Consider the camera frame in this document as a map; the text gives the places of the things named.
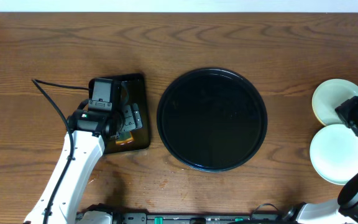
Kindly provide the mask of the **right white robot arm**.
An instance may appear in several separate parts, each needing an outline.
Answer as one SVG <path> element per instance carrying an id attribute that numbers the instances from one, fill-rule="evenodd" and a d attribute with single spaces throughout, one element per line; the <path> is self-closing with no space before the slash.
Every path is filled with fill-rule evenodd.
<path id="1" fill-rule="evenodd" d="M 358 137 L 358 96 L 335 109 L 345 127 Z M 342 188 L 337 200 L 301 203 L 282 218 L 288 223 L 358 223 L 358 173 Z"/>

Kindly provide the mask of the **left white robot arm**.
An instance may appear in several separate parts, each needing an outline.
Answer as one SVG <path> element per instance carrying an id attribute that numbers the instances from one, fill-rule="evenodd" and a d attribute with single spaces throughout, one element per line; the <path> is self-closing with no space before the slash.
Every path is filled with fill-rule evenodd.
<path id="1" fill-rule="evenodd" d="M 25 223 L 76 223 L 77 210 L 96 163 L 106 154 L 137 151 L 150 144 L 148 111 L 136 103 L 115 111 L 81 105 L 67 119 L 59 160 Z"/>

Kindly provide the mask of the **light green plate top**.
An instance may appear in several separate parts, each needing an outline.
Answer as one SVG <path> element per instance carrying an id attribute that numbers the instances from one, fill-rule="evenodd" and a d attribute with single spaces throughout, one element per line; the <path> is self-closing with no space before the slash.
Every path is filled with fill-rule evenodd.
<path id="1" fill-rule="evenodd" d="M 311 141 L 310 160 L 324 180 L 346 185 L 358 173 L 358 137 L 343 124 L 326 126 Z"/>

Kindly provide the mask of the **light green plate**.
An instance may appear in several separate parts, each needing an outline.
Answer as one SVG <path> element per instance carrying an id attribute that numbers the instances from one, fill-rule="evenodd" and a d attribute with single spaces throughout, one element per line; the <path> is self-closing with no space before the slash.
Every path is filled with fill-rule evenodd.
<path id="1" fill-rule="evenodd" d="M 343 79 L 326 80 L 313 93 L 311 100 L 313 113 L 324 126 L 341 124 L 342 121 L 335 109 L 353 96 L 358 96 L 356 84 Z"/>
<path id="2" fill-rule="evenodd" d="M 346 185 L 358 173 L 358 137 L 343 124 L 326 126 L 311 141 L 310 160 L 324 180 Z"/>

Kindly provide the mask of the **yellow plate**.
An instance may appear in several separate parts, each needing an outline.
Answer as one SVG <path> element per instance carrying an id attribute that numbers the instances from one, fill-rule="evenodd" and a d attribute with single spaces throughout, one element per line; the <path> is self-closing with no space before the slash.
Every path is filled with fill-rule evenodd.
<path id="1" fill-rule="evenodd" d="M 323 126 L 326 126 L 326 124 L 324 123 L 324 122 L 322 122 L 322 120 L 319 118 L 319 116 L 317 115 L 317 113 L 316 113 L 316 111 L 315 111 L 315 108 L 314 108 L 314 104 L 313 104 L 313 102 L 312 102 L 312 104 L 311 104 L 311 108 L 312 108 L 312 112 L 313 112 L 313 114 L 314 114 L 314 117 L 318 120 L 318 122 L 320 123 L 320 124 L 322 124 Z"/>

